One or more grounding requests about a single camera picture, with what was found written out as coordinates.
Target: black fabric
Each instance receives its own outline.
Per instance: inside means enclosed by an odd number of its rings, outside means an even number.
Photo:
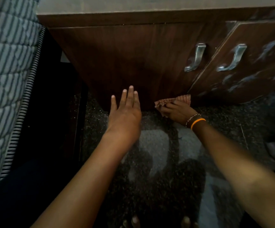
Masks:
[[[0,227],[30,227],[75,175],[64,161],[30,160],[0,182]]]
[[[243,214],[239,227],[240,228],[261,228],[261,226],[259,226],[257,222],[254,219],[252,219],[251,216],[246,212]]]

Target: cloth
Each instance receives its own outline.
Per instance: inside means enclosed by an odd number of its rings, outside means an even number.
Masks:
[[[166,98],[166,99],[155,101],[155,108],[158,111],[160,111],[161,106],[165,106],[167,103],[173,102],[174,100],[179,100],[190,105],[190,95],[182,95],[176,98]],[[167,117],[163,112],[160,111],[160,113],[162,114],[163,117]]]

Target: hand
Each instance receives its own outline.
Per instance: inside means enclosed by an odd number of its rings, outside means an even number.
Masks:
[[[175,100],[174,103],[166,104],[166,107],[162,106],[157,109],[171,120],[174,120],[175,122],[178,122],[183,126],[186,125],[186,122],[190,119],[190,117],[197,114],[197,112],[187,103],[179,100]],[[201,116],[199,115],[195,116],[193,119],[189,121],[187,127],[190,127],[195,120],[200,118]]]
[[[130,148],[141,134],[142,112],[137,91],[133,91],[133,86],[124,89],[117,108],[115,96],[111,97],[111,110],[106,133],[112,134],[115,139]]]

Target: striped fabric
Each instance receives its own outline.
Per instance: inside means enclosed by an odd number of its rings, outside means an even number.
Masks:
[[[37,47],[38,2],[0,0],[0,171]]]

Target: floor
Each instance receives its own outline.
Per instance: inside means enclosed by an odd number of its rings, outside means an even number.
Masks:
[[[275,92],[242,105],[196,110],[275,169],[265,146],[275,141]],[[142,227],[180,227],[184,215],[200,228],[238,227],[244,211],[195,134],[155,110],[142,114],[140,139],[122,160],[100,211],[108,227],[118,228],[135,214]],[[89,93],[82,161],[99,143],[107,119]]]

